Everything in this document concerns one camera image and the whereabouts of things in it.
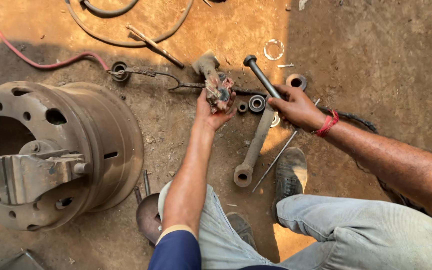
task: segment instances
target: metal bolt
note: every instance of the metal bolt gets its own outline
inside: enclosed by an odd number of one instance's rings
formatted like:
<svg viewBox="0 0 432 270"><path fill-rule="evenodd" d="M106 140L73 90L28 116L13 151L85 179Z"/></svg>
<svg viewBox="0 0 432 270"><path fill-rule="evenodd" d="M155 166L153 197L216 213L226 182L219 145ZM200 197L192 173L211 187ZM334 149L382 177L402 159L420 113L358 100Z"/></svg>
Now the metal bolt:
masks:
<svg viewBox="0 0 432 270"><path fill-rule="evenodd" d="M38 142L33 142L29 145L29 150L31 150L31 152L39 152L40 146Z"/></svg>
<svg viewBox="0 0 432 270"><path fill-rule="evenodd" d="M72 171L78 175L85 175L93 171L93 166L91 163L78 163L73 167Z"/></svg>

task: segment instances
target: dirty sneaker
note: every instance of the dirty sneaker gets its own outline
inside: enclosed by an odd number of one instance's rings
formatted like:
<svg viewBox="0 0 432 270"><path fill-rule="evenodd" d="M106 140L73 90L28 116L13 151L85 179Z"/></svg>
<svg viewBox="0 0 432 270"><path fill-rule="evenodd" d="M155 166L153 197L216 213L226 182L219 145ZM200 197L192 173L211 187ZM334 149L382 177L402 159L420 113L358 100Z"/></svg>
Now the dirty sneaker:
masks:
<svg viewBox="0 0 432 270"><path fill-rule="evenodd" d="M274 196L272 212L273 219L279 225L276 204L289 196L302 194L308 181L308 166L303 151L297 147L288 147L283 151L276 164L276 195Z"/></svg>
<svg viewBox="0 0 432 270"><path fill-rule="evenodd" d="M253 229L249 222L243 218L242 215L236 212L229 212L226 214L227 220L229 220L229 224L233 227L234 231L237 235L243 240L247 242L254 250L256 249L255 236L253 234Z"/></svg>

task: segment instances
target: rusty metal part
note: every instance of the rusty metal part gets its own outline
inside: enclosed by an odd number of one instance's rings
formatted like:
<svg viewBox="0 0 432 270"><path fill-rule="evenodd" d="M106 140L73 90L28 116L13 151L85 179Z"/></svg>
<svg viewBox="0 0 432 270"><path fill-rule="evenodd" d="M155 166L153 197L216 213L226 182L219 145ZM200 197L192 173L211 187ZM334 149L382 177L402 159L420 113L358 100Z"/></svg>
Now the rusty metal part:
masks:
<svg viewBox="0 0 432 270"><path fill-rule="evenodd" d="M158 52L165 55L165 57L169 58L175 65L177 65L179 68L184 68L184 64L181 63L178 59L176 59L174 56L172 56L169 52L167 52L165 49L161 48L156 42L148 38L145 34L143 34L141 31L136 29L131 24L127 23L126 28L136 33L141 39L146 41L149 45L151 45L153 48L155 48Z"/></svg>
<svg viewBox="0 0 432 270"><path fill-rule="evenodd" d="M266 100L262 95L253 95L249 99L249 109L253 113L259 113L266 107Z"/></svg>
<svg viewBox="0 0 432 270"><path fill-rule="evenodd" d="M153 245L158 241L162 231L161 217L158 212L159 193L151 194L145 197L136 209L136 223L139 231L151 241Z"/></svg>
<svg viewBox="0 0 432 270"><path fill-rule="evenodd" d="M289 87L299 87L304 91L308 83L303 75L295 73L286 78L285 84Z"/></svg>
<svg viewBox="0 0 432 270"><path fill-rule="evenodd" d="M224 111L227 108L228 100L230 99L229 89L233 86L234 82L231 78L227 77L221 80L216 69L219 67L219 61L209 49L193 64L194 71L203 75L206 80L204 81L206 89L206 100L211 105L211 113L216 111Z"/></svg>
<svg viewBox="0 0 432 270"><path fill-rule="evenodd" d="M92 83L0 85L0 223L50 230L133 190L143 139L127 105Z"/></svg>
<svg viewBox="0 0 432 270"><path fill-rule="evenodd" d="M262 113L261 120L259 120L258 128L256 129L254 138L251 141L251 145L249 145L248 153L246 153L243 163L234 169L233 179L239 187L247 187L249 184L251 184L251 180L253 178L253 169L255 167L256 160L258 159L259 152L261 152L261 148L263 147L263 143L266 140L266 136L268 135L269 127L273 122L274 115L275 111L273 108L270 105L266 106L264 112Z"/></svg>
<svg viewBox="0 0 432 270"><path fill-rule="evenodd" d="M244 101L241 101L241 102L239 102L238 104L237 104L237 111L240 113L240 114L244 114L245 112L247 112L248 111L248 102L244 102Z"/></svg>
<svg viewBox="0 0 432 270"><path fill-rule="evenodd" d="M121 74L119 74L120 71L125 71L127 68L128 65L125 62L117 61L111 67L111 72L113 73L111 74L111 78L113 78L113 80L117 82L124 82L126 80L129 80L129 78L131 77L131 72L122 72Z"/></svg>
<svg viewBox="0 0 432 270"><path fill-rule="evenodd" d="M33 255L32 255L32 254L29 252L29 250L27 250L27 249L21 250L20 253L18 253L18 254L16 254L16 255L12 256L11 258L7 259L7 260L3 263L3 265L0 266L0 270L8 269L8 267L10 267L10 266L15 262L15 260L17 260L19 257L21 257L21 256L23 256L23 255L26 255L26 256L29 258L29 260L31 260L31 262L33 263L33 265L34 265L37 269L39 269L39 270L45 270L45 269L44 269L44 268L39 264L39 262L35 260L35 258L33 257Z"/></svg>
<svg viewBox="0 0 432 270"><path fill-rule="evenodd" d="M149 196L151 195L151 191L149 190L149 179L147 170L142 170L142 177L144 179L144 191L146 192L146 196Z"/></svg>

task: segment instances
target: metal rod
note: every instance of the metal rod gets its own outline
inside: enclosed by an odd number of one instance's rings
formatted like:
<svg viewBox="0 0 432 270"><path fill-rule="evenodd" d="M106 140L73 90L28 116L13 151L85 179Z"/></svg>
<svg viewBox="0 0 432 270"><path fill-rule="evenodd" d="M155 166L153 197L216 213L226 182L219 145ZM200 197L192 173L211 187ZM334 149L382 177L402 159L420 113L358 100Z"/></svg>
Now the metal rod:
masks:
<svg viewBox="0 0 432 270"><path fill-rule="evenodd" d="M256 56L255 55L248 55L243 61L243 64L247 67L250 67L251 70L254 72L256 77L261 81L262 85L268 90L268 93L273 97L280 99L281 95L279 95L278 91L275 89L273 84L269 81L269 79L266 77L266 75L263 73L263 71L258 67L256 64Z"/></svg>
<svg viewBox="0 0 432 270"><path fill-rule="evenodd" d="M318 100L316 101L316 103L314 104L315 106L318 105L319 101L321 99L318 98ZM261 184L261 182L263 181L263 179L265 178L265 176L268 174L269 170L273 167L274 163L278 160L279 156L281 156L281 153L283 153L283 151L286 149L286 147L288 146L288 144L290 144L291 140L294 138L294 136L296 135L296 133L298 133L299 128L297 128L294 133L291 135L291 137L289 138L289 140L287 141L287 143L283 146L283 149L281 149L281 151L279 151L279 154L274 158L273 163L271 163L271 165L269 165L269 168L266 170L266 172L262 175L261 179L258 181L258 183L256 184L256 186L254 187L254 189L252 190L251 193L254 193L256 188L258 188L259 184Z"/></svg>
<svg viewBox="0 0 432 270"><path fill-rule="evenodd" d="M146 196L149 196L151 195L151 191L149 191L149 180L148 180L147 169L142 170L142 177L144 178L144 190L146 191Z"/></svg>
<svg viewBox="0 0 432 270"><path fill-rule="evenodd" d="M156 42L154 42L152 39L150 39L147 36L145 36L145 34L143 34L141 31L139 31L138 29L136 29L134 26L132 26L131 24L127 23L126 24L126 28L128 28L129 30L131 30L134 33L136 33L141 39L143 39L145 42L147 42L153 48L155 48L156 50L158 50L158 52L161 52L162 54L164 54L167 58L169 58L179 68L184 68L184 64L181 63L181 61L179 61L178 59L176 59L174 56L172 56L165 49L161 48L158 44L156 44Z"/></svg>

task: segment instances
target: metal pipe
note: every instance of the metal pipe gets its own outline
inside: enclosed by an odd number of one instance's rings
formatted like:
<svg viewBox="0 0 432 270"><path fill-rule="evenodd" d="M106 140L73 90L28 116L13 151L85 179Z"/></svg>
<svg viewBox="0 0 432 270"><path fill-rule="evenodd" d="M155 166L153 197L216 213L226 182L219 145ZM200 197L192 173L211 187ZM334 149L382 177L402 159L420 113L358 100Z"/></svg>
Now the metal pipe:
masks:
<svg viewBox="0 0 432 270"><path fill-rule="evenodd" d="M142 177L144 178L144 190L146 191L146 196L149 196L151 195L151 191L149 191L148 171L146 169L142 170Z"/></svg>
<svg viewBox="0 0 432 270"><path fill-rule="evenodd" d="M273 98L280 99L281 95L279 95L276 88L273 86L273 84L269 81L269 79L266 77L266 75L263 73L263 71L258 67L256 64L256 56L255 55L248 55L243 61L244 66L250 67L251 70L254 72L256 77L261 81L262 85L268 90L269 95L271 95Z"/></svg>

